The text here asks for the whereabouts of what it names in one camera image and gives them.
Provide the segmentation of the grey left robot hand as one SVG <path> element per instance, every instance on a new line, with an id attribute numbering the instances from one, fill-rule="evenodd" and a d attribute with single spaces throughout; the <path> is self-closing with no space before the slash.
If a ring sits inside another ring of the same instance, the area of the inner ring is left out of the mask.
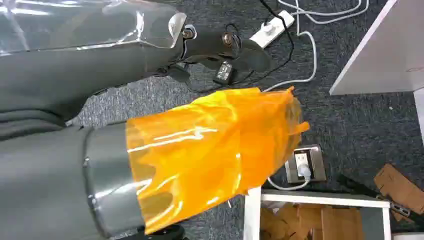
<path id="1" fill-rule="evenodd" d="M 292 89 L 214 91 L 101 128 L 68 126 L 87 99 L 186 66 L 264 72 L 232 32 L 199 32 L 167 0 L 0 3 L 0 237 L 146 235 L 261 186 L 309 124 Z"/>

